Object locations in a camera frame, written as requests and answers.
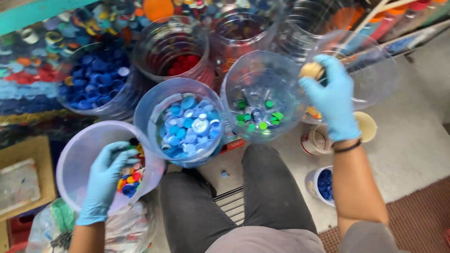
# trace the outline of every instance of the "wristband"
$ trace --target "wristband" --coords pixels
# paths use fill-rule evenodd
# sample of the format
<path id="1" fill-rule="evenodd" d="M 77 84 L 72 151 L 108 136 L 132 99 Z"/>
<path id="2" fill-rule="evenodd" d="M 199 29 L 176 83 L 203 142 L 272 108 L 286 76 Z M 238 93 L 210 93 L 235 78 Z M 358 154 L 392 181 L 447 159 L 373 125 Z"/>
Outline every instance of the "wristband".
<path id="1" fill-rule="evenodd" d="M 335 150 L 334 150 L 334 153 L 337 154 L 337 153 L 347 152 L 347 151 L 350 151 L 350 150 L 352 150 L 352 149 L 357 148 L 359 145 L 361 145 L 361 138 L 359 138 L 358 141 L 357 141 L 355 144 L 353 144 L 352 146 L 350 146 L 350 147 L 348 147 L 348 148 L 345 148 L 345 149 L 339 149 L 339 150 L 338 150 L 338 149 L 335 149 Z"/>

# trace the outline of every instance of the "plastic bag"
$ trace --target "plastic bag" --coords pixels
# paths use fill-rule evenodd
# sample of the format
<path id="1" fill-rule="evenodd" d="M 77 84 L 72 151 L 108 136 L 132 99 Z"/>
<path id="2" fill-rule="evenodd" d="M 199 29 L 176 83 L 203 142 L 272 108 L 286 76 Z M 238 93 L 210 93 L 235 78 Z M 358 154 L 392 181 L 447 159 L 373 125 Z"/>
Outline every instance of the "plastic bag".
<path id="1" fill-rule="evenodd" d="M 106 253 L 143 252 L 156 233 L 154 204 L 138 201 L 109 216 L 105 228 Z M 62 199 L 39 212 L 31 226 L 27 253 L 67 253 L 77 214 Z"/>

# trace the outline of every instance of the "dark gray jeans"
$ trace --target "dark gray jeans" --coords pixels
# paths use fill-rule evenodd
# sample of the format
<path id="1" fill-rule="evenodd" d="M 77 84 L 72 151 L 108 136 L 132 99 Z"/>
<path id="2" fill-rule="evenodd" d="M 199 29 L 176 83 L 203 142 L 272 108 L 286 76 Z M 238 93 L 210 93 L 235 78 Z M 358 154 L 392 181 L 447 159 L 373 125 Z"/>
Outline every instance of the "dark gray jeans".
<path id="1" fill-rule="evenodd" d="M 274 148 L 250 145 L 242 166 L 242 226 L 306 229 L 317 234 L 297 183 Z M 172 253 L 204 253 L 215 240 L 238 227 L 200 183 L 186 173 L 164 175 L 160 199 Z"/>

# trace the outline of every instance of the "hand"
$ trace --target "hand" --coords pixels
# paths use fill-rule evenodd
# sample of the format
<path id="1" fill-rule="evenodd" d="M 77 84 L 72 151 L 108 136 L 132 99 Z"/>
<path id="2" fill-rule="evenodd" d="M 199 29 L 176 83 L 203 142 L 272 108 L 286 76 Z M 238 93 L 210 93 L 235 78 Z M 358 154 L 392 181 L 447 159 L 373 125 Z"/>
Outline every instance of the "hand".
<path id="1" fill-rule="evenodd" d="M 314 60 L 325 68 L 328 85 L 323 87 L 311 77 L 299 80 L 306 95 L 323 115 L 328 136 L 333 141 L 356 139 L 361 135 L 353 116 L 353 79 L 342 63 L 329 55 L 320 54 Z"/>
<path id="2" fill-rule="evenodd" d="M 128 141 L 118 141 L 106 145 L 90 167 L 86 199 L 83 201 L 80 215 L 76 221 L 79 226 L 87 226 L 105 221 L 114 195 L 122 168 L 139 162 L 134 158 L 135 149 L 126 150 Z"/>

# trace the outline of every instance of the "brown mat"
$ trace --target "brown mat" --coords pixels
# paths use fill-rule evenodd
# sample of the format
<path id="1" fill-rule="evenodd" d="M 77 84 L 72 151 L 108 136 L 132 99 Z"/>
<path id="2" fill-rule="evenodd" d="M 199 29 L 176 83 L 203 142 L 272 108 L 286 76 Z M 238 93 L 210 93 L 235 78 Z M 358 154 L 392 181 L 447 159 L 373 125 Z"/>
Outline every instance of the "brown mat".
<path id="1" fill-rule="evenodd" d="M 450 176 L 387 204 L 387 209 L 399 249 L 411 253 L 450 253 L 444 241 L 444 232 L 450 229 Z M 325 252 L 338 252 L 337 228 L 319 237 Z"/>

